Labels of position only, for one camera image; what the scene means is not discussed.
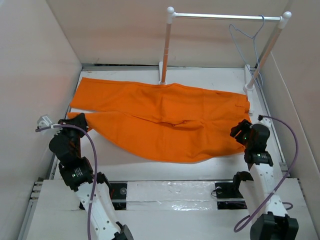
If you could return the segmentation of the orange trousers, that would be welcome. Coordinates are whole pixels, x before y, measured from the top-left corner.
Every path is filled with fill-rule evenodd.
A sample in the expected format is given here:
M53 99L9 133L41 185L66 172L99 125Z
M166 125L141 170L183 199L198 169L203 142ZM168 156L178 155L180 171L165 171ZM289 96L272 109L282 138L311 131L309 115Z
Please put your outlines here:
M230 132L249 119L244 94L185 86L83 78L70 107L90 129L138 157L196 163L242 153Z

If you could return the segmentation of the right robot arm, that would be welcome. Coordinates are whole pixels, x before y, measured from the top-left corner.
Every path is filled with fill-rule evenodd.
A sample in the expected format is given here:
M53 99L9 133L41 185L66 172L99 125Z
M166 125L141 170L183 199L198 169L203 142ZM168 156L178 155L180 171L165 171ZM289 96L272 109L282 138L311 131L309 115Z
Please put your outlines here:
M289 216L286 203L277 195L288 173L276 181L274 162L267 151L272 120L270 116L259 115L257 123L244 119L230 131L230 136L244 146L248 166L248 171L234 175L231 184L232 193L243 197L249 212L233 231L238 233L251 225L251 240L294 240L299 230L298 221Z

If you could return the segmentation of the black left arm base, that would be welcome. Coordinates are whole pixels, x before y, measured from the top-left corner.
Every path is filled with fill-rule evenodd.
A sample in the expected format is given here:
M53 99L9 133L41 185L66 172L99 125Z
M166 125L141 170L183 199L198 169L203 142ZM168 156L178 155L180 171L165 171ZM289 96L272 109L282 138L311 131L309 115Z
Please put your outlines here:
M111 181L109 183L103 183L103 185L108 185L109 195L114 209L116 211L126 210L128 182Z

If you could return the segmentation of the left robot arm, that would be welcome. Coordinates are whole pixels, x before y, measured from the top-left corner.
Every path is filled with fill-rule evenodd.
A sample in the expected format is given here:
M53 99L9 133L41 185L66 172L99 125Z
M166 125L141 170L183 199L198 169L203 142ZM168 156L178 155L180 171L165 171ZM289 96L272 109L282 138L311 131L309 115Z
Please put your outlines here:
M87 238L95 232L98 240L131 240L129 227L121 224L111 199L111 185L98 166L81 155L81 138L88 136L84 113L71 119L61 119L59 128L49 143L49 149L59 160L58 169L64 183L74 192L87 213Z

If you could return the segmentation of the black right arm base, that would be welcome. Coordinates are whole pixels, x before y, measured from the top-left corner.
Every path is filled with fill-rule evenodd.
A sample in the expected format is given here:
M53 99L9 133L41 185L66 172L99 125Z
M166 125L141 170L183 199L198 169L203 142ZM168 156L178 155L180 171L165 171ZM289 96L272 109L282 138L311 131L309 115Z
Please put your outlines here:
M247 205L244 197L240 193L240 183L252 181L251 174L247 171L238 171L232 180L216 181L215 189L211 196L216 198L218 210L246 210Z

